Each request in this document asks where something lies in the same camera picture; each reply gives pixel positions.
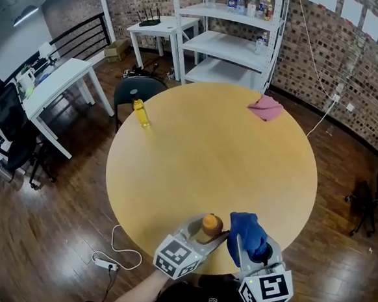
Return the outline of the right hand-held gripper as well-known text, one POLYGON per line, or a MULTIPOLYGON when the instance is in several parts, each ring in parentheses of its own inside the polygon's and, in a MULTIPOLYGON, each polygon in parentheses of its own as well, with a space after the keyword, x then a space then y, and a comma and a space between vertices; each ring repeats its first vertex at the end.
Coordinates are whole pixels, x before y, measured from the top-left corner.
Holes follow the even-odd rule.
POLYGON ((292 298, 292 272, 285 270, 281 262, 282 253, 279 244, 270 236, 266 245, 268 257, 267 268, 254 272, 254 264, 244 249, 242 237, 236 237, 237 255, 239 260, 239 277, 242 279, 238 293, 243 302, 287 302, 292 298))

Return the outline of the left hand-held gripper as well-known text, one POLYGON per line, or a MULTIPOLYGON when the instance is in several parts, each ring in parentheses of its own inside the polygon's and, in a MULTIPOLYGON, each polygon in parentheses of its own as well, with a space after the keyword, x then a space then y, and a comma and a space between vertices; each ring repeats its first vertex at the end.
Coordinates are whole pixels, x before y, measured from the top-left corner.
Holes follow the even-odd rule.
POLYGON ((153 265, 169 278, 177 280, 197 269, 203 261, 220 245, 228 235, 228 231, 222 231, 214 236, 207 235, 203 230, 203 219, 206 214, 192 216, 189 220, 180 224, 174 235, 183 240, 198 243, 198 252, 179 241, 172 235, 167 235, 158 246, 154 254, 153 265))

